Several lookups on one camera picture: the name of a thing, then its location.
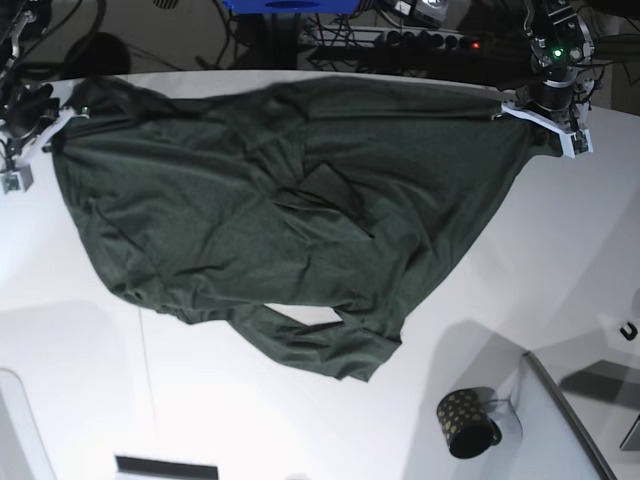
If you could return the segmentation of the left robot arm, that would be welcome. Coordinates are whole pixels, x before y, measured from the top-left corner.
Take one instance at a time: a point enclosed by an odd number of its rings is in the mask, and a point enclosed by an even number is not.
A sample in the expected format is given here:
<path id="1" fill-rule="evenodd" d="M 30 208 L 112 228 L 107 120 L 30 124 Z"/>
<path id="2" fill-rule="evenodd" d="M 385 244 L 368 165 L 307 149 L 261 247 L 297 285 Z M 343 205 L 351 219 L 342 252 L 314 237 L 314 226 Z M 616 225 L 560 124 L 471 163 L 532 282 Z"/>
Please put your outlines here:
<path id="1" fill-rule="evenodd" d="M 583 78 L 595 53 L 593 38 L 568 1 L 526 1 L 524 33 L 533 75 L 514 87 L 501 111 L 558 135 L 563 155 L 591 152 L 586 118 L 597 81 Z"/>

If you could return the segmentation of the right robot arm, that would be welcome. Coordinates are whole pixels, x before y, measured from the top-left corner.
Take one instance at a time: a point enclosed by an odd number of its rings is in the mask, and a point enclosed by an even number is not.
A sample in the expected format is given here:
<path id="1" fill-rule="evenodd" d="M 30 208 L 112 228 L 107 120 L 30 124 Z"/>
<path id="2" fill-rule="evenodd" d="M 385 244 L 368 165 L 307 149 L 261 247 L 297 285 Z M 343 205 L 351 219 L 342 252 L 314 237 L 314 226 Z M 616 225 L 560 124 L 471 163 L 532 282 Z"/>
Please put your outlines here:
<path id="1" fill-rule="evenodd" d="M 65 107 L 47 80 L 29 80 L 28 55 L 46 41 L 82 5 L 78 1 L 51 26 L 51 1 L 1 3 L 1 193 L 26 192 L 33 184 L 32 158 L 50 146 L 52 138 L 83 108 Z"/>

